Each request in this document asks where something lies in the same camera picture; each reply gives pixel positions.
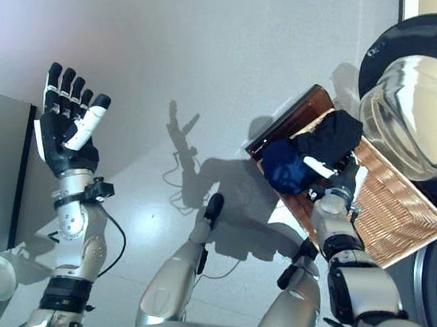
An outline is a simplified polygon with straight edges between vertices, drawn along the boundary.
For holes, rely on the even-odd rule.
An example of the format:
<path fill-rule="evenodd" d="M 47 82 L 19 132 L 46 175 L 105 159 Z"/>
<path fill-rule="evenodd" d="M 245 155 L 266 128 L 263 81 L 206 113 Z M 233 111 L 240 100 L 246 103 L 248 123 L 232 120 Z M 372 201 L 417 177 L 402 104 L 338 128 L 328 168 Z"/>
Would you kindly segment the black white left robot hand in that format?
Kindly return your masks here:
<path fill-rule="evenodd" d="M 93 132 L 110 107 L 106 94 L 95 96 L 72 68 L 51 64 L 42 97 L 42 115 L 34 121 L 38 154 L 56 178 L 83 169 L 94 173 L 99 162 Z"/>

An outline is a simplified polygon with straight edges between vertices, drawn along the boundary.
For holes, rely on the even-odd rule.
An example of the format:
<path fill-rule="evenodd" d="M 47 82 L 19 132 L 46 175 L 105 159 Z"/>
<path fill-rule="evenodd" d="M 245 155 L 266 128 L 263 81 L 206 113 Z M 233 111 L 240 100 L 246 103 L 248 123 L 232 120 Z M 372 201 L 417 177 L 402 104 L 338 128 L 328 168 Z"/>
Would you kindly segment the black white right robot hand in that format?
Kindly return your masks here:
<path fill-rule="evenodd" d="M 308 187 L 308 199 L 321 199 L 327 190 L 336 189 L 344 193 L 344 198 L 350 205 L 359 195 L 359 191 L 367 178 L 367 168 L 361 166 L 354 152 L 349 153 L 335 167 L 329 167 L 325 162 L 306 156 L 303 163 L 318 176 Z"/>

